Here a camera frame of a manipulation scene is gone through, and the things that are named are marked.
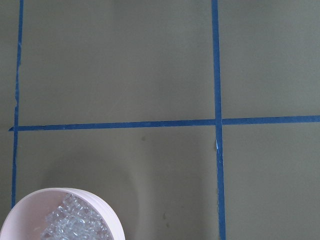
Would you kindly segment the clear ice cubes pile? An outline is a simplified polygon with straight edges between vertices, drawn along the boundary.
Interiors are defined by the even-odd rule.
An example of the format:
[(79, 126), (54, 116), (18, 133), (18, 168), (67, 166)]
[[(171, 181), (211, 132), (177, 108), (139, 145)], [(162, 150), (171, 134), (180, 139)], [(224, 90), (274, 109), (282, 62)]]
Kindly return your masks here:
[(66, 194), (62, 203), (45, 217), (42, 240), (112, 240), (102, 216), (84, 200)]

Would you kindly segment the pink plastic bowl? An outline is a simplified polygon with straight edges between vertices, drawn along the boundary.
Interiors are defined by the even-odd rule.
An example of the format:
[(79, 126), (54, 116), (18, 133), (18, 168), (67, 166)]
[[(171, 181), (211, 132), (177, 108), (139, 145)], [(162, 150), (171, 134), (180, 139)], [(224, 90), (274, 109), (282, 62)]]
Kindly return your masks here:
[(48, 226), (45, 217), (53, 212), (67, 194), (72, 194), (101, 215), (115, 240), (124, 240), (125, 233), (115, 211), (99, 196), (76, 188), (45, 188), (22, 198), (7, 215), (1, 231), (2, 240), (39, 240)]

